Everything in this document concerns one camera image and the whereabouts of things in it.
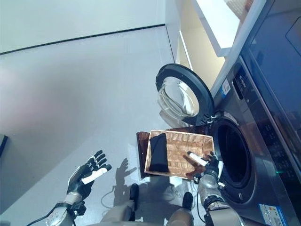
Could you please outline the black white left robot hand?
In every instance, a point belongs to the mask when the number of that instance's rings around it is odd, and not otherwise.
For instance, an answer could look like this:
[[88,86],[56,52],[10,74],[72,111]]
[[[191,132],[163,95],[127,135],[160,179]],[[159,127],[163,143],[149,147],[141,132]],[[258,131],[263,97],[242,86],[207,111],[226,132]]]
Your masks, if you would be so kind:
[[67,194],[78,193],[82,200],[86,199],[92,191],[94,181],[112,169],[106,162],[106,155],[102,150],[92,155],[69,178]]

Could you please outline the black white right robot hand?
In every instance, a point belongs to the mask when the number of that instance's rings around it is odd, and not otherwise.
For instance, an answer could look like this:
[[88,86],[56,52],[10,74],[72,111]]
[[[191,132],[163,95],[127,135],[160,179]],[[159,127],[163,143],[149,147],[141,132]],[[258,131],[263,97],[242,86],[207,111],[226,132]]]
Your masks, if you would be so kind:
[[187,152],[188,156],[198,165],[205,167],[204,174],[212,174],[217,181],[220,180],[223,170],[223,161],[220,161],[214,152],[210,151],[208,160],[196,155],[193,152]]

